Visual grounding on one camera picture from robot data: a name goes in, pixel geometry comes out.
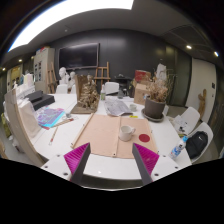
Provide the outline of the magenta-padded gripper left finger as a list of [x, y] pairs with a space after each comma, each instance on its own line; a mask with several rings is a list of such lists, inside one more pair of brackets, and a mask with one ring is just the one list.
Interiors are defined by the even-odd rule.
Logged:
[[80, 185], [90, 153], [90, 144], [85, 143], [65, 155], [57, 154], [46, 162], [42, 169]]

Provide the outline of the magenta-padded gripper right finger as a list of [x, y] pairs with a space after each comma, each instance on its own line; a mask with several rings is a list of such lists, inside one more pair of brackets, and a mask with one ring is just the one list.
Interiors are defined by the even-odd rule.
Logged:
[[132, 154], [137, 163], [143, 185], [180, 170], [180, 166], [170, 157], [158, 155], [137, 143], [132, 146]]

